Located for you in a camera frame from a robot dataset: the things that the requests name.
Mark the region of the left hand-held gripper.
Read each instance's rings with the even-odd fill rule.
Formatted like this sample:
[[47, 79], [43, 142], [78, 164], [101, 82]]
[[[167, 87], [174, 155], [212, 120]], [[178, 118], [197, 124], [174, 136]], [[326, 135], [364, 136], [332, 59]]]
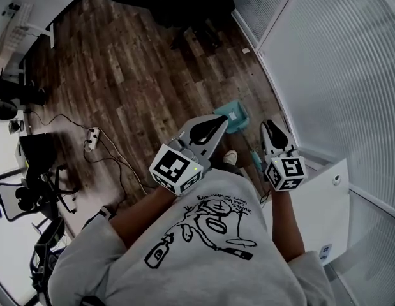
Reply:
[[181, 196], [211, 169], [210, 158], [228, 127], [226, 115], [209, 114], [188, 120], [178, 134], [163, 144], [149, 172], [153, 180]]

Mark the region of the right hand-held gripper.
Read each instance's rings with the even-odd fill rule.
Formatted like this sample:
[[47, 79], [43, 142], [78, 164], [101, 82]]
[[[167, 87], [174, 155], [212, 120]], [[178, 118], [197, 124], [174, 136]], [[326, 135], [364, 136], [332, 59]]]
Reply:
[[264, 174], [275, 191], [297, 189], [308, 177], [305, 161], [295, 147], [293, 136], [273, 120], [260, 125], [265, 152]]

